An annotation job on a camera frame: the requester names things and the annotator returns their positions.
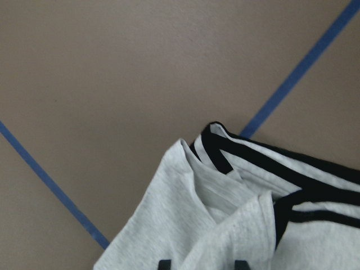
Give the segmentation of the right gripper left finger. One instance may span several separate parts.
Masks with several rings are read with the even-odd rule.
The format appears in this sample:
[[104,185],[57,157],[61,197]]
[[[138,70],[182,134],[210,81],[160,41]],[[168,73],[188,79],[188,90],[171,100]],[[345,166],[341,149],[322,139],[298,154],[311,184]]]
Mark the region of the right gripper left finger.
[[171,259],[162,259],[159,261],[157,269],[158,270],[171,270],[171,264],[172,264]]

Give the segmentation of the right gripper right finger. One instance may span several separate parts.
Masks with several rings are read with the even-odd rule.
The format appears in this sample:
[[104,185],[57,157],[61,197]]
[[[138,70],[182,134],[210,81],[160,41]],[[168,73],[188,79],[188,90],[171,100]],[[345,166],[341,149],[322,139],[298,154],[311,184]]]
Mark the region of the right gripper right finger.
[[235,260],[234,270],[248,270],[248,262],[245,260]]

